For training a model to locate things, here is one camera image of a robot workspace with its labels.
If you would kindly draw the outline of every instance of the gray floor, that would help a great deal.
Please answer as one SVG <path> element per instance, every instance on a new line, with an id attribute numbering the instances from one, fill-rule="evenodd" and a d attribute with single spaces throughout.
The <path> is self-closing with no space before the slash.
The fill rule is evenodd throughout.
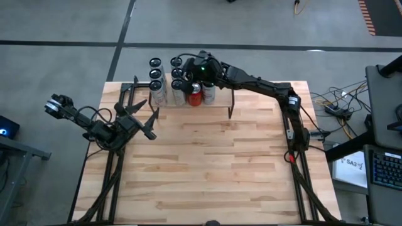
<path id="1" fill-rule="evenodd" d="M 128 0 L 0 2 L 0 40 L 117 42 Z M 215 43 L 401 47 L 402 38 L 371 36 L 357 0 L 311 0 L 294 17 L 293 0 L 137 0 L 125 42 Z M 0 46 L 0 115 L 21 124 L 19 140 L 52 152 L 49 162 L 36 159 L 18 199 L 23 208 L 12 222 L 28 225 L 65 223 L 79 180 L 87 142 L 71 122 L 44 113 L 51 94 L 65 94 L 77 107 L 98 106 L 115 48 Z M 167 61 L 199 50 L 123 48 L 114 81 L 147 79 L 151 57 Z M 400 53 L 208 50 L 218 59 L 268 80 L 307 80 L 310 91 L 343 87 L 364 80 L 364 67 L 387 63 Z M 360 96 L 368 103 L 367 94 Z M 317 107 L 317 114 L 323 114 Z M 364 132 L 367 112 L 356 112 L 351 126 Z M 319 117 L 324 129 L 338 127 Z M 338 131 L 331 141 L 344 142 Z M 358 222 L 367 214 L 363 195 L 337 190 L 342 218 Z"/>

